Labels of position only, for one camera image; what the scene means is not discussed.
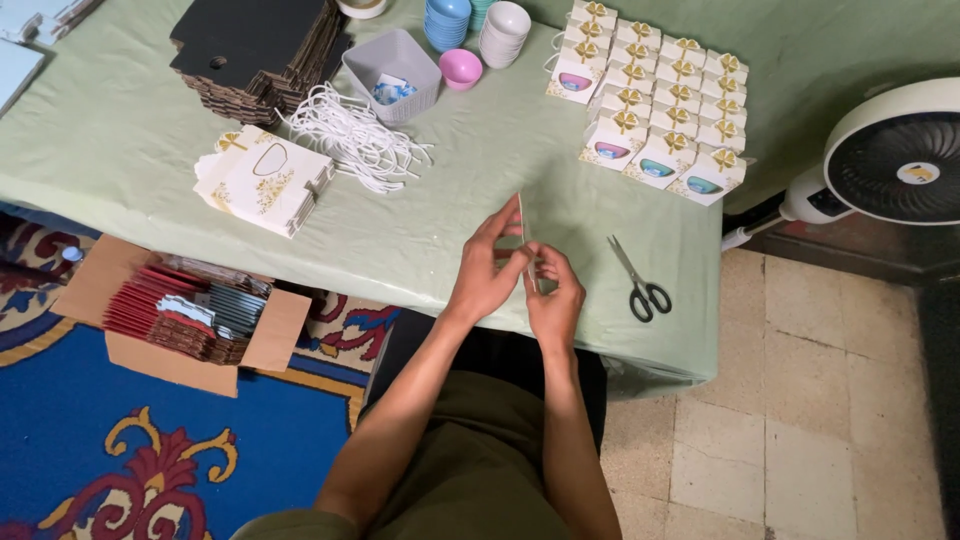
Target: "tape roll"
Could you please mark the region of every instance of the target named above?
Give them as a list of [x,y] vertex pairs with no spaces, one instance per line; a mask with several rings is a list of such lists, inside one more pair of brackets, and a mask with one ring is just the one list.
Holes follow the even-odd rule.
[[344,15],[355,19],[372,19],[387,9],[387,0],[337,0]]

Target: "tile floor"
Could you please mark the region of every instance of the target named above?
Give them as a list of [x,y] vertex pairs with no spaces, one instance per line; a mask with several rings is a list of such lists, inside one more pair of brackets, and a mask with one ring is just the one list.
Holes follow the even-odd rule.
[[628,539],[945,540],[909,289],[723,255],[716,380],[611,403]]

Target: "scissors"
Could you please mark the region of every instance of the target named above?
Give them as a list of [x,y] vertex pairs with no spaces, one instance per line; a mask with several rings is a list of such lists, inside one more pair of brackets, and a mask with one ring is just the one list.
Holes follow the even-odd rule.
[[[630,311],[634,313],[634,317],[641,323],[649,323],[652,321],[654,319],[654,312],[650,309],[651,304],[654,309],[660,313],[669,313],[670,309],[673,309],[673,303],[670,302],[670,295],[659,285],[645,282],[640,278],[640,275],[630,263],[630,259],[627,258],[627,254],[624,253],[623,248],[620,247],[620,242],[616,241],[616,236],[607,236],[607,241],[610,242],[610,247],[613,248],[616,257],[620,259],[620,264],[623,264],[623,267],[627,269],[627,273],[630,274],[630,279],[634,282],[634,290],[630,293]],[[644,296],[644,292],[646,296],[650,297],[649,301],[647,301],[646,296]],[[637,302],[640,303],[641,310],[636,309]]]

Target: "light green tablecloth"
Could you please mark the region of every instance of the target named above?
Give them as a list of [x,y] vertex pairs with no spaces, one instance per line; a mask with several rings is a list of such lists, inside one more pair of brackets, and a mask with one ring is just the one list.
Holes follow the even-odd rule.
[[[706,209],[577,160],[585,107],[544,94],[555,30],[534,24],[514,65],[488,69],[468,92],[443,88],[403,128],[437,144],[420,179],[378,195],[338,175],[288,240],[208,207],[191,189],[197,157],[238,123],[204,109],[168,67],[167,36],[189,3],[107,0],[57,44],[0,119],[0,198],[147,248],[436,313],[464,241],[522,188],[533,237],[566,252],[588,290],[585,348],[663,376],[645,392],[715,376],[721,205]],[[403,1],[348,29],[362,42],[405,28],[429,49],[421,23],[422,3]],[[348,89],[343,73],[336,81]],[[669,315],[633,317],[608,234],[669,291]],[[483,324],[529,332],[522,287]]]

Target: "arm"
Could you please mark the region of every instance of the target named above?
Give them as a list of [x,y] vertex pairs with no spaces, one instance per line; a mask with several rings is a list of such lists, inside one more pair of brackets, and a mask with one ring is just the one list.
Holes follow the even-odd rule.
[[[361,534],[383,508],[423,437],[467,333],[503,305],[520,272],[533,260],[534,251],[526,246],[509,254],[493,248],[498,237],[519,234],[519,225],[511,224],[519,220],[518,205],[517,197],[512,197],[467,241],[446,309],[337,454],[314,508],[347,518]],[[496,268],[497,255],[510,258],[502,270]]]
[[575,537],[620,539],[613,500],[600,468],[580,391],[573,335],[587,292],[566,257],[551,246],[540,246],[538,275],[557,282],[557,289],[540,295],[528,278],[530,328],[543,353],[544,418],[543,478],[547,500]]

